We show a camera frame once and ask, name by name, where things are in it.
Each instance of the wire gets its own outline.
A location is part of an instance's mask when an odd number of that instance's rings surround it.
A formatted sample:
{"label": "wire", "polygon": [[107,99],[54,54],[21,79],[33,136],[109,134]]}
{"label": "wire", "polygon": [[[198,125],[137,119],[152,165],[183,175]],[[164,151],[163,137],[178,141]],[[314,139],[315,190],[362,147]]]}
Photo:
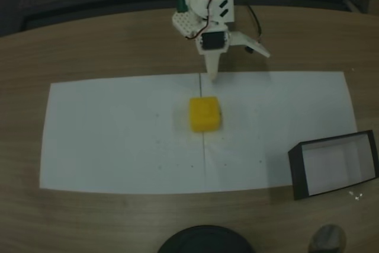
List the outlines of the wire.
{"label": "wire", "polygon": [[206,23],[206,25],[203,28],[201,28],[199,30],[199,32],[196,33],[196,35],[194,35],[192,37],[186,37],[187,40],[196,39],[203,31],[205,31],[208,28],[208,26],[209,26],[209,18],[210,18],[210,15],[209,15],[209,6],[210,6],[211,2],[212,2],[212,0],[209,0],[208,1],[208,5],[207,5],[207,14],[208,14],[208,17],[207,17],[207,23]]}
{"label": "wire", "polygon": [[261,42],[261,37],[262,37],[262,27],[261,27],[261,23],[259,22],[258,20],[258,17],[256,16],[253,8],[251,8],[251,6],[249,4],[246,4],[246,6],[249,8],[249,11],[251,12],[251,14],[253,15],[254,17],[254,20],[256,22],[256,25],[258,27],[258,43]]}

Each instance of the red wire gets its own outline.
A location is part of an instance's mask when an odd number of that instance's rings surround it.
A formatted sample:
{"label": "red wire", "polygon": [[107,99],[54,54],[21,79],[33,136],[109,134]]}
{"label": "red wire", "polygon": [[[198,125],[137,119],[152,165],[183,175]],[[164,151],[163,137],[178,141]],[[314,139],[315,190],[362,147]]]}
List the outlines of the red wire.
{"label": "red wire", "polygon": [[186,37],[187,40],[196,39],[203,31],[205,31],[206,28],[208,28],[208,26],[209,26],[209,18],[210,18],[210,16],[209,16],[209,6],[210,6],[211,2],[212,2],[212,0],[209,0],[208,5],[207,5],[208,17],[207,17],[207,23],[206,23],[206,25],[202,29],[200,29],[199,32],[197,32],[196,35],[194,35],[193,37]]}

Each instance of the yellow block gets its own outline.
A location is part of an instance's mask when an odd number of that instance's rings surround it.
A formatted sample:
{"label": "yellow block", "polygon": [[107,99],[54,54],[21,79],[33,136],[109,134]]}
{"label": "yellow block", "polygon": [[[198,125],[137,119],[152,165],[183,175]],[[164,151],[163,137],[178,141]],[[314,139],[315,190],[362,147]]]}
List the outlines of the yellow block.
{"label": "yellow block", "polygon": [[194,132],[208,132],[220,127],[221,115],[217,97],[191,98],[189,119]]}

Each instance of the white paper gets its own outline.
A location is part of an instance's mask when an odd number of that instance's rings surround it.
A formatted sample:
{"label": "white paper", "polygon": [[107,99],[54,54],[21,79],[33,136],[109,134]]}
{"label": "white paper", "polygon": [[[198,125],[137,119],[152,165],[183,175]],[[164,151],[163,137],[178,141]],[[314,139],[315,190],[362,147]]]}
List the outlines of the white paper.
{"label": "white paper", "polygon": [[190,98],[199,96],[198,74],[53,84],[40,187],[203,192],[203,137],[187,119]]}
{"label": "white paper", "polygon": [[[295,144],[356,131],[342,72],[220,73],[213,84],[201,75],[201,86],[199,78],[53,84],[40,187],[170,194],[290,185]],[[204,140],[188,121],[200,89],[218,97],[223,121]]]}
{"label": "white paper", "polygon": [[204,134],[207,191],[291,185],[288,151],[302,141],[356,132],[343,72],[201,75],[223,125]]}

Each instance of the green part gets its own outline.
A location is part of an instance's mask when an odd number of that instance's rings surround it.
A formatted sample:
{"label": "green part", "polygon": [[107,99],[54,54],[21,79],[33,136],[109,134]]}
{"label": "green part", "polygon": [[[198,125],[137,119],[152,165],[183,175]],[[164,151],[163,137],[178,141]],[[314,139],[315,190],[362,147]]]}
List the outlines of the green part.
{"label": "green part", "polygon": [[179,13],[188,11],[188,7],[187,7],[187,4],[185,3],[185,0],[178,0],[178,2],[176,3],[176,10]]}

